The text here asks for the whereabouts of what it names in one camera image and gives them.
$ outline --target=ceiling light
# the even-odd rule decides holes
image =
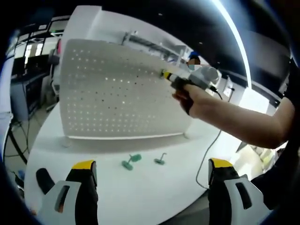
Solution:
[[[238,46],[239,46],[239,49],[240,49],[240,53],[241,53],[243,61],[244,61],[248,87],[251,89],[252,88],[252,84],[251,84],[250,66],[249,66],[249,62],[248,62],[248,59],[247,59],[246,50],[245,50],[245,47],[243,45],[242,39],[240,37],[240,34],[238,32],[238,29],[236,28],[236,26],[235,26],[232,18],[230,17],[229,13],[226,11],[226,9],[222,5],[222,3],[219,0],[211,0],[211,1],[218,8],[219,12],[225,18],[225,20],[228,23],[231,31],[233,32],[233,35],[235,37],[236,42],[238,43]]]

